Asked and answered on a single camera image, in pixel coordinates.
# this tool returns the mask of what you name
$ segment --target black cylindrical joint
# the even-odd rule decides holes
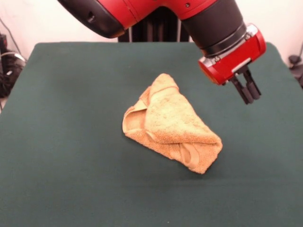
[[[122,24],[97,0],[58,0],[76,19],[95,33],[115,38],[125,33]]]
[[[182,23],[205,57],[231,49],[246,34],[246,26],[235,0],[217,0]]]

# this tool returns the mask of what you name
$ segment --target green cloth tablecloth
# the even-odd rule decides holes
[[[0,227],[301,227],[303,92],[276,48],[262,98],[201,72],[192,43],[38,44],[0,115]],[[205,175],[126,138],[122,118],[170,74],[223,140]]]

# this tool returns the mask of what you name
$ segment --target towel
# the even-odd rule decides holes
[[[126,137],[204,174],[223,148],[168,74],[160,74],[124,114]]]

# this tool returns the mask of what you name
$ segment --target red robot arm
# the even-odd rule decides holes
[[[201,70],[217,85],[232,82],[246,104],[261,93],[247,65],[266,51],[257,27],[243,22],[235,0],[58,0],[88,28],[107,38],[121,36],[165,6],[181,20],[203,57]],[[247,84],[237,79],[243,74]]]

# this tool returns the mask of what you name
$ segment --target white wall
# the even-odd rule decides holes
[[[303,42],[303,0],[237,0],[237,3],[245,21],[261,29],[285,62],[290,54],[299,52]],[[56,0],[0,0],[0,16],[26,57],[39,42],[117,41],[88,30]]]

